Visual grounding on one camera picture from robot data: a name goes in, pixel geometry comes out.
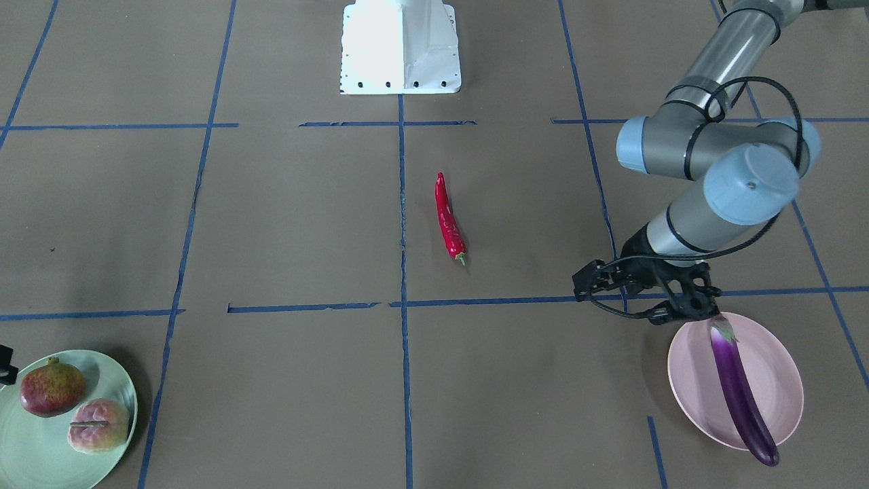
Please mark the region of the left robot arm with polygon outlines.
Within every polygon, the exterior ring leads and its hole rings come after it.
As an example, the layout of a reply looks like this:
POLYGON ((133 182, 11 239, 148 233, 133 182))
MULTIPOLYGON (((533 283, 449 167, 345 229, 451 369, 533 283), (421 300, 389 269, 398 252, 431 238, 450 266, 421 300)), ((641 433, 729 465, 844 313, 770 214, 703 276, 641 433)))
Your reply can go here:
POLYGON ((709 261, 757 241, 793 201, 821 153, 819 133, 778 81, 752 75, 764 53, 801 15, 866 8, 866 1, 737 1, 723 8, 713 36, 658 111, 634 117, 616 140, 618 163, 645 175, 691 185, 639 229, 611 262, 593 260, 573 276, 578 302, 602 291, 634 297, 658 287, 664 308, 699 312, 714 306, 709 261), (754 126, 726 117, 750 83, 785 96, 791 117, 754 126))

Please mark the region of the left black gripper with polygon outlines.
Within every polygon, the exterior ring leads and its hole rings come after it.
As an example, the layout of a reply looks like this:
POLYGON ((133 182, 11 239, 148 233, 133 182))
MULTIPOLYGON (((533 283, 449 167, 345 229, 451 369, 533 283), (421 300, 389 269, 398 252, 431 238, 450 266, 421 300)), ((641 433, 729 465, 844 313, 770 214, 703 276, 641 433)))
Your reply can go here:
POLYGON ((676 279, 677 267, 658 258, 648 238, 648 227, 644 225, 627 239, 614 266, 595 259, 572 275, 577 302, 590 302, 602 291, 618 289, 626 292, 627 297, 635 297, 655 287, 661 288, 668 300, 674 298, 669 284, 676 279))

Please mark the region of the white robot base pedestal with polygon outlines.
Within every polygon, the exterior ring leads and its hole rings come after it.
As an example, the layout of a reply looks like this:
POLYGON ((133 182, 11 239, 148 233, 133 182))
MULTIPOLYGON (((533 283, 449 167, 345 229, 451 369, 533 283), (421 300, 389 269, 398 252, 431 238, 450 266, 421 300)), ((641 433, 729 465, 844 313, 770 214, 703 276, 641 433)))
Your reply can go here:
POLYGON ((443 1, 356 1, 342 12, 339 93, 453 94, 456 11, 443 1))

